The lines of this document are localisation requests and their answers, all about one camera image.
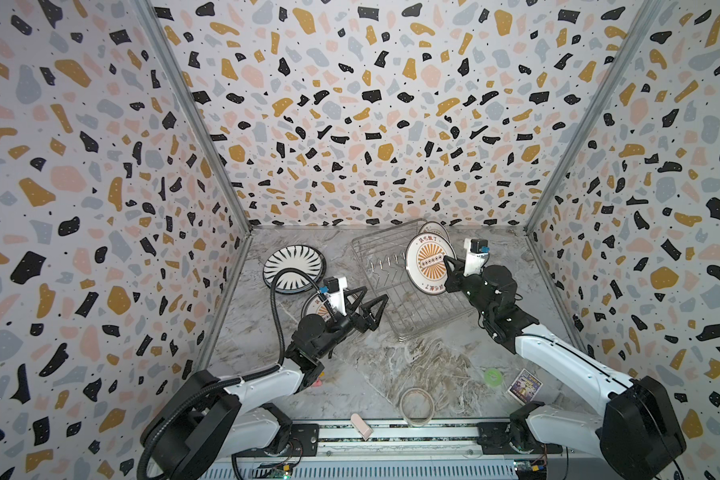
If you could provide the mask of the orange sunburst plate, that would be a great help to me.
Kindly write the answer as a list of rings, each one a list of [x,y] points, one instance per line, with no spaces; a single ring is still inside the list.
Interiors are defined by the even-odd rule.
[[[450,241],[450,236],[446,228],[437,221],[427,221],[419,229],[420,234],[436,234],[446,241]]]
[[[318,315],[324,321],[332,319],[334,313],[328,293],[314,293],[304,303],[301,309],[301,317]]]
[[[446,256],[453,257],[454,249],[438,234],[420,233],[409,242],[405,251],[405,266],[407,275],[417,290],[427,295],[445,292]]]

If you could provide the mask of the white striped plate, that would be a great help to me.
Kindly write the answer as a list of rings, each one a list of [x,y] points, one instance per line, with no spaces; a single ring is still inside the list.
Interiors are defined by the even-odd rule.
[[[296,269],[318,283],[326,272],[323,254],[304,244],[288,245],[273,252],[264,262],[262,277],[267,287],[272,286],[275,277],[283,270]],[[311,289],[311,283],[302,275],[289,272],[278,279],[276,291],[284,295],[299,294]]]

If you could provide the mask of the orange sunburst plate front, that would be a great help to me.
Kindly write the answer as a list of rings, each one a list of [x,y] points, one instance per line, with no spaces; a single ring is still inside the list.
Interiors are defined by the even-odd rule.
[[[324,321],[332,319],[334,313],[328,293],[314,293],[304,303],[301,309],[301,317],[318,315]]]

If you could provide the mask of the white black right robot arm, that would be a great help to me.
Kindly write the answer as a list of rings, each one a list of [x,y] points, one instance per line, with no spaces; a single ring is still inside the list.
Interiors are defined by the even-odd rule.
[[[465,295],[497,344],[553,375],[592,409],[528,402],[509,417],[507,435],[514,449],[560,445],[604,460],[623,479],[653,479],[676,465],[687,443],[658,380],[634,379],[554,335],[516,304],[517,284],[506,267],[486,265],[468,273],[464,261],[450,256],[444,265],[446,291]]]

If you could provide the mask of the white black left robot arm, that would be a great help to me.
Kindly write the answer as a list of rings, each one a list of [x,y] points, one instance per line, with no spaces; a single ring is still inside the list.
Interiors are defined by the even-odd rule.
[[[137,478],[148,478],[155,464],[162,479],[198,479],[218,457],[281,451],[292,422],[274,400],[312,386],[324,370],[323,358],[352,332],[378,329],[389,298],[366,301],[366,293],[364,287],[339,292],[343,307],[329,320],[302,317],[270,367],[224,378],[207,370],[192,374],[141,434]]]

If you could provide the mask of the green round lid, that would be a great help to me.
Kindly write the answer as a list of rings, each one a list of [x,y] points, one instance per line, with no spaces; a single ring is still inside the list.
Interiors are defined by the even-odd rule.
[[[503,374],[497,368],[488,368],[483,372],[484,383],[492,388],[498,388],[503,384]]]

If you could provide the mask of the colourful card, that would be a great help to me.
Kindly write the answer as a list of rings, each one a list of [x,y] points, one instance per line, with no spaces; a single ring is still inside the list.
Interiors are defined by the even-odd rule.
[[[507,393],[522,404],[532,402],[543,387],[539,380],[529,370],[523,369],[511,382]]]

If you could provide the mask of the pink eraser block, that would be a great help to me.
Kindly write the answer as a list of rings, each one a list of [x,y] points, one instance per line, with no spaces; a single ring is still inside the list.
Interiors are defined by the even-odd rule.
[[[350,423],[364,441],[368,441],[374,433],[373,428],[357,413],[351,415]]]

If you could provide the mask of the aluminium corner post right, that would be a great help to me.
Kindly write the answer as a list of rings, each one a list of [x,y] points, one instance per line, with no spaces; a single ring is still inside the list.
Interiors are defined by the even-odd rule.
[[[592,102],[586,112],[583,114],[581,121],[575,128],[562,159],[558,163],[553,174],[550,176],[549,182],[542,192],[541,198],[531,213],[528,222],[524,226],[524,233],[530,237],[535,228],[541,223],[546,208],[552,202],[556,189],[564,182],[565,174],[574,163],[579,151],[582,149],[588,138],[590,130],[595,125],[597,119],[602,115],[609,98],[615,91],[620,78],[622,77],[626,67],[632,61],[641,42],[648,33],[654,20],[657,18],[661,10],[661,1],[645,0],[640,5],[634,20],[627,32],[626,39],[622,42],[620,50],[616,53],[615,59],[607,71],[603,82],[598,87]]]

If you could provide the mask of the aluminium corner post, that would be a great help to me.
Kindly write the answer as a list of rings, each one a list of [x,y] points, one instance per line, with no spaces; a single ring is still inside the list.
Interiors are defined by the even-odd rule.
[[[179,64],[170,48],[169,41],[163,33],[152,3],[147,0],[135,0],[132,1],[132,4],[145,30],[145,35],[154,48],[155,56],[163,66],[167,81],[173,88],[176,99],[187,117],[187,122],[195,134],[209,162],[210,168],[219,183],[220,189],[230,206],[231,216],[234,219],[235,225],[239,227],[244,237],[250,236],[250,223],[246,219],[243,208],[237,200],[233,186],[220,160],[219,153],[215,149],[210,133],[196,107],[191,90],[184,82]]]
[[[535,228],[541,223],[546,208],[552,202],[556,189],[564,182],[565,174],[574,163],[579,151],[582,149],[588,138],[590,130],[595,125],[597,119],[602,115],[609,98],[615,91],[620,78],[622,77],[626,67],[632,61],[641,42],[648,33],[654,20],[657,18],[661,10],[661,1],[645,0],[640,5],[634,20],[627,32],[626,39],[622,42],[620,50],[616,53],[615,59],[607,71],[603,82],[598,87],[592,102],[586,112],[583,114],[581,121],[575,128],[562,159],[558,163],[553,174],[550,176],[549,182],[542,192],[541,198],[531,213],[528,222],[524,226],[524,233],[530,237]]]

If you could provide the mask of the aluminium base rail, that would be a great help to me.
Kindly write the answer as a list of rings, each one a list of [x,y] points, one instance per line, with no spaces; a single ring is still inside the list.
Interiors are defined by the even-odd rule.
[[[506,419],[292,421],[271,444],[193,461],[185,479],[615,479],[602,459],[553,443],[514,445]]]

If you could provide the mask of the aluminium corner post left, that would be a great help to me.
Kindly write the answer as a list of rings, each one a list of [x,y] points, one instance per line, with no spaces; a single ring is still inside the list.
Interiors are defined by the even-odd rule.
[[[237,200],[233,186],[220,160],[219,153],[215,149],[210,133],[196,107],[191,90],[184,82],[179,64],[170,48],[169,41],[163,33],[152,3],[147,0],[135,0],[132,1],[132,4],[145,30],[145,35],[154,48],[155,56],[163,66],[167,81],[173,88],[176,99],[187,117],[187,122],[195,134],[209,162],[210,168],[219,183],[220,189],[230,206],[231,216],[234,219],[235,225],[239,227],[244,237],[250,236],[250,223],[246,219],[243,208]]]

